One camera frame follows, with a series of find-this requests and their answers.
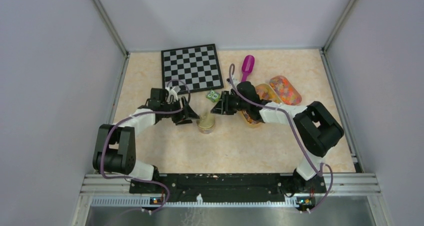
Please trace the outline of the magenta plastic scoop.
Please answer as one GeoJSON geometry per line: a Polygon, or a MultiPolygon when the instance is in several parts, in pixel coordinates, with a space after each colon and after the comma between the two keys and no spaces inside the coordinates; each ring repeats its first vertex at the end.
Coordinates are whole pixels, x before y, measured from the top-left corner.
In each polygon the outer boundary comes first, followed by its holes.
{"type": "Polygon", "coordinates": [[[248,76],[252,73],[255,65],[255,57],[251,54],[247,55],[241,66],[241,82],[247,81],[248,76]]]}

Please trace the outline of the white round lid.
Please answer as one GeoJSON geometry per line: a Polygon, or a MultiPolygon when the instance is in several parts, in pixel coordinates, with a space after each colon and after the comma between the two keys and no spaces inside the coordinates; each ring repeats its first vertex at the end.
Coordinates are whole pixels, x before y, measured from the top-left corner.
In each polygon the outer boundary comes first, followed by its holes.
{"type": "Polygon", "coordinates": [[[215,123],[216,123],[215,116],[212,113],[210,113],[210,112],[203,113],[202,115],[200,115],[200,119],[198,119],[198,120],[201,120],[201,121],[215,121],[215,123]]]}

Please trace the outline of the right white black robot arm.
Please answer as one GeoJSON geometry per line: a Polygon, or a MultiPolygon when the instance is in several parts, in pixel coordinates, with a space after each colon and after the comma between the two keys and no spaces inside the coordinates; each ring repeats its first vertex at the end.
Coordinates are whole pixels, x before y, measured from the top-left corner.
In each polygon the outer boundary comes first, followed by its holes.
{"type": "Polygon", "coordinates": [[[323,159],[335,147],[345,132],[327,108],[319,101],[309,105],[288,105],[266,100],[255,87],[244,81],[223,91],[212,114],[234,115],[244,111],[254,121],[265,124],[288,125],[303,153],[296,167],[293,186],[307,192],[314,184],[313,177],[322,175],[323,159]]]}

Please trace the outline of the clear plastic cup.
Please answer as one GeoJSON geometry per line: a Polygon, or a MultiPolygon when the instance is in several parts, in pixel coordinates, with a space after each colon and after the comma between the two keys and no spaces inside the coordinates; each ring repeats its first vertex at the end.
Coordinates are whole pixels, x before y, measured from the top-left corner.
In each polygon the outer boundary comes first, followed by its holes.
{"type": "Polygon", "coordinates": [[[198,131],[202,134],[210,134],[215,128],[215,121],[198,120],[196,122],[198,131]]]}

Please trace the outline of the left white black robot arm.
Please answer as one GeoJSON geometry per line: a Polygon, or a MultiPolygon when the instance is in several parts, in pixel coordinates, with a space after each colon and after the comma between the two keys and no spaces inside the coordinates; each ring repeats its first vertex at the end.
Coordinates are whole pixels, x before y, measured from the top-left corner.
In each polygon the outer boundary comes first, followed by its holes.
{"type": "Polygon", "coordinates": [[[136,156],[136,137],[162,119],[175,125],[191,124],[200,116],[189,106],[187,97],[178,97],[178,87],[152,88],[144,105],[115,124],[102,124],[97,132],[92,166],[100,173],[116,173],[119,177],[141,180],[149,193],[160,188],[156,168],[136,156]]]}

